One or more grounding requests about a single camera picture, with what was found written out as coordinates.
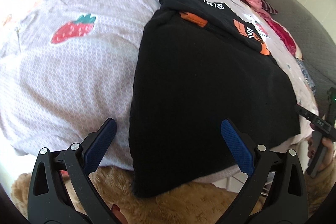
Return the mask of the left hand red nails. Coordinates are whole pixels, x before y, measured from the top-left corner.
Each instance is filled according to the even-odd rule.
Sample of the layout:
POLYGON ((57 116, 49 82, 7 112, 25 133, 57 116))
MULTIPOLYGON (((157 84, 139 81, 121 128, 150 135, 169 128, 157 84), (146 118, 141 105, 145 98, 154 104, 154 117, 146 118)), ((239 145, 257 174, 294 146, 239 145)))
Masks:
POLYGON ((113 204, 111 207, 111 211, 112 213, 118 218, 118 220, 122 223, 122 224, 128 224, 127 219, 125 218, 125 216, 122 214, 122 212, 120 211, 120 208, 116 205, 113 204))

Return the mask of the right hand red nails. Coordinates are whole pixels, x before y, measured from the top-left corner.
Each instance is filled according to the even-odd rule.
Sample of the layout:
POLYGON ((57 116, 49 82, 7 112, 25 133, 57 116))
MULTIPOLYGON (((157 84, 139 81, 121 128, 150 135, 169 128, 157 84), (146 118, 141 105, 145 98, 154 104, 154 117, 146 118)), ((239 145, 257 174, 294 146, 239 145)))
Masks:
POLYGON ((309 162, 306 172, 311 178, 315 178, 319 172, 331 164, 335 138, 313 123, 310 126, 313 132, 307 139, 309 162))

